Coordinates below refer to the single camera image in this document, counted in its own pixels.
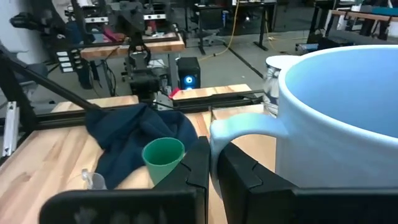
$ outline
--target yellow cable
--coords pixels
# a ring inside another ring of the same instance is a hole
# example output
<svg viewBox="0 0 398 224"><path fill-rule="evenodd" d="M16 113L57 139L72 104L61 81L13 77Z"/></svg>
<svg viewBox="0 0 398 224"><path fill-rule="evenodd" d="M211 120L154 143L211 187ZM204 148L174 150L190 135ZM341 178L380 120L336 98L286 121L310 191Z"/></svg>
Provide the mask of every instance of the yellow cable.
<svg viewBox="0 0 398 224"><path fill-rule="evenodd" d="M223 50L220 53L209 55L209 56L206 56L206 57L203 57L203 58L199 58L199 60L198 60L199 62L201 62L203 60L206 60L208 58L211 58L211 57L219 56L219 55L225 53L231 47L232 40L234 39L234 35L235 35L236 16L238 15L238 8L239 8L239 0L236 1L236 9L235 9L235 15L234 15L234 24L233 24L233 27L232 27L231 39L229 40L228 46L225 48L225 50Z"/></svg>

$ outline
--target dark blue cloth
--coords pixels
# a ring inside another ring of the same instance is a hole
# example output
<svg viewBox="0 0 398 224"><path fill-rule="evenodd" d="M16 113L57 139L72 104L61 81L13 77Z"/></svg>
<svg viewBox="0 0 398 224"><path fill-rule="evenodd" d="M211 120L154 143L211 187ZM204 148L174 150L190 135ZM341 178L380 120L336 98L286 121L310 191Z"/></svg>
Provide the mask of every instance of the dark blue cloth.
<svg viewBox="0 0 398 224"><path fill-rule="evenodd" d="M157 138L180 140L185 150L198 139L195 128L179 111L155 111L146 104L112 112L86 112L87 131L104 150L95 172L108 189L117 187L132 171L144 165L143 148Z"/></svg>

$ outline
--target concrete floor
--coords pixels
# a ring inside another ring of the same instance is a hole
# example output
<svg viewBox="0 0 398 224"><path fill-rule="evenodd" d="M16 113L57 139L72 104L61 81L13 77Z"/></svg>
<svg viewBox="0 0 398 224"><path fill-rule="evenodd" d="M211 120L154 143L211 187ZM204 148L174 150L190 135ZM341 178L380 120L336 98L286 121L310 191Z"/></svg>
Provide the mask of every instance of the concrete floor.
<svg viewBox="0 0 398 224"><path fill-rule="evenodd" d="M308 32L294 31L269 35L271 37L277 38L278 40L271 42L273 47L270 46L270 43L267 40L264 41L264 45L269 48L268 51L263 51L252 43L253 41L258 40L258 35L241 35L234 37L231 48L245 58L254 68L259 70L261 73L265 73L266 68L264 66L264 61L267 57L279 55L279 51L286 51L294 54L295 44L299 42L305 42ZM199 49L195 47L197 45L197 40L188 40L187 45L188 47L184 52L181 53L181 57L203 57ZM205 47L207 55L222 52L224 49L225 47L223 45ZM152 58L160 58L167 62L165 57L157 57L156 55L153 55ZM124 70L123 59L109 59L108 64L116 75L117 94L120 96L131 94L127 83L121 81L120 73ZM253 90L259 90L262 88L261 78L245 64L243 64L242 61L240 61L240 59L238 59L230 51L226 51L217 57L211 57L209 59L203 60L200 62L200 66L202 87L246 83ZM49 78L86 99L104 96L104 91L96 83L95 89L99 96L94 90L82 89L75 73L61 73L59 69L56 69L49 75ZM41 86L38 87L37 91L33 95L34 101L45 100L47 98L54 99L58 102L65 101L60 96Z"/></svg>

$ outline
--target metal bracket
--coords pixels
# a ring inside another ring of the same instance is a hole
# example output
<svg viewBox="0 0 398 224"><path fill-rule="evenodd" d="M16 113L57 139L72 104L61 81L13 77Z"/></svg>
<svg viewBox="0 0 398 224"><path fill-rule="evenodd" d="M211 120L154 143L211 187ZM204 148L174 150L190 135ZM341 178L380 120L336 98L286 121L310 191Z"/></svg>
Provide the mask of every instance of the metal bracket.
<svg viewBox="0 0 398 224"><path fill-rule="evenodd" d="M2 156L11 156L17 149L19 132L19 107L16 101L8 102L6 122L4 124L4 140L2 145Z"/></svg>

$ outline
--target workbench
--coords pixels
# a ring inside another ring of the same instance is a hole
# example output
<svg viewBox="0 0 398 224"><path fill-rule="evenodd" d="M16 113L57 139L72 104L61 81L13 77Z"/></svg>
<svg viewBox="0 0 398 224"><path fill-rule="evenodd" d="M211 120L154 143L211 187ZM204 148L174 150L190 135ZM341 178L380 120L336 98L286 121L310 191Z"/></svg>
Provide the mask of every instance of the workbench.
<svg viewBox="0 0 398 224"><path fill-rule="evenodd" d="M215 93L247 91L243 85L185 90L175 99L208 96ZM133 105L135 96L91 100L100 106ZM59 103L55 111L80 110L71 102ZM262 105L213 110L213 119L226 119L239 113L263 113ZM186 114L199 136L209 137L211 111ZM248 135L233 141L246 154L270 170L275 167L275 139ZM51 196L71 189L84 189L83 181L73 181L82 169L94 171L102 150L84 126L34 131L0 167L0 223L36 224L41 206ZM145 167L135 170L118 189L151 188ZM209 186L209 223L226 224L222 200L211 182Z"/></svg>
<svg viewBox="0 0 398 224"><path fill-rule="evenodd" d="M146 46L150 50L151 54L167 54L167 61L169 64L169 72L171 78L172 89L178 87L178 70L177 70L177 57L178 53L185 49L185 44L180 34L178 34L179 40L166 41L166 42L154 42L148 43ZM102 72L98 72L99 81L101 86L107 86L109 91L106 91L106 96L112 96L112 84L111 79L107 75L108 68L104 63L104 60L109 58L127 58L128 46L110 46L110 47L89 47L81 50L80 55L87 61L96 61L96 64L102 65Z"/></svg>

